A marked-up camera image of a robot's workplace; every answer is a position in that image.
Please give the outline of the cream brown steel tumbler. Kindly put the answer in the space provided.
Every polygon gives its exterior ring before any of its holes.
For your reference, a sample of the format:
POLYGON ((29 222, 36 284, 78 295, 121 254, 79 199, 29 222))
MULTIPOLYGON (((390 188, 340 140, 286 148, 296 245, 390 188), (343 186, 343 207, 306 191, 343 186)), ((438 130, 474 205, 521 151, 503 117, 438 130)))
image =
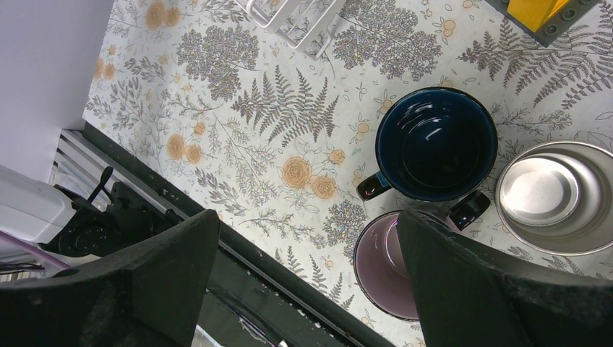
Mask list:
POLYGON ((587 142, 544 142, 512 159, 494 196, 523 244, 560 256, 612 246, 612 153, 587 142))

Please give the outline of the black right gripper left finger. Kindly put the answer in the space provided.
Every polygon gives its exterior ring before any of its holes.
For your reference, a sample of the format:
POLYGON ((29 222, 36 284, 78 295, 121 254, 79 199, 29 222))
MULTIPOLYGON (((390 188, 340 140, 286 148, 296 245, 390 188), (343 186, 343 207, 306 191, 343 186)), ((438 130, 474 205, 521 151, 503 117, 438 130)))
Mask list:
POLYGON ((190 346, 218 248, 204 210, 50 278, 1 285, 3 346, 190 346))

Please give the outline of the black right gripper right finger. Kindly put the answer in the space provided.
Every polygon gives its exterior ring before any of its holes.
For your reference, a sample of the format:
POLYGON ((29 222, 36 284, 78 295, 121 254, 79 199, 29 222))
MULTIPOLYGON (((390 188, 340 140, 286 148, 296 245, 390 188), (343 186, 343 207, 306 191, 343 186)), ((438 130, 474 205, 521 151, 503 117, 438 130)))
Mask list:
POLYGON ((428 346, 610 346, 612 282, 527 262, 404 210, 398 238, 428 346))

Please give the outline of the dark blue mug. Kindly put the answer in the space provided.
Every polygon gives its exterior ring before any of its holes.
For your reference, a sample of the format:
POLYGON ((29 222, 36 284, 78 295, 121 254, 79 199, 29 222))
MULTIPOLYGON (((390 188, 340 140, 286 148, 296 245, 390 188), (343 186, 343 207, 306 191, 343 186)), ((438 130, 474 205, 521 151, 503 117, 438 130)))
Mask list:
POLYGON ((422 88, 382 117, 374 141, 379 170, 356 191, 363 201, 389 189, 413 200, 455 200, 488 177, 497 151, 497 128, 481 102, 454 88, 422 88))

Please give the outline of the mauve pink cup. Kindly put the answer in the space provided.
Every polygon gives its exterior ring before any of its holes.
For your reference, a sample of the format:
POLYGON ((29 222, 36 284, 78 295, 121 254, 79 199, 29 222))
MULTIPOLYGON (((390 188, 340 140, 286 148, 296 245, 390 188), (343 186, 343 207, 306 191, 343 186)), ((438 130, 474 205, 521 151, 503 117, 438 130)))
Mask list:
MULTIPOLYGON (((440 210, 409 210, 431 224, 459 232, 480 218, 490 205, 484 193, 474 191, 440 210)), ((402 320, 417 321, 413 284, 398 239, 399 215, 399 210, 386 212, 366 225, 353 248, 353 270, 360 289, 378 309, 402 320)))

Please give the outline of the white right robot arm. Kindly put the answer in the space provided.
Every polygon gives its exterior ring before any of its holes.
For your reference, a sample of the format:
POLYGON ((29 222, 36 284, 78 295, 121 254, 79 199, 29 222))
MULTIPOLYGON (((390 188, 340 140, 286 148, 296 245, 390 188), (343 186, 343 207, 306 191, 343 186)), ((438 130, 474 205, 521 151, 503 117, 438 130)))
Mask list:
MULTIPOLYGON (((99 210, 60 186, 1 168, 1 238, 39 257, 49 278, 2 290, 3 322, 23 346, 188 346, 205 290, 226 279, 214 210, 184 218, 138 194, 99 210)), ((490 205, 472 192, 438 216, 394 213, 383 260, 407 284, 428 346, 610 346, 612 282, 526 262, 460 235, 490 205)))

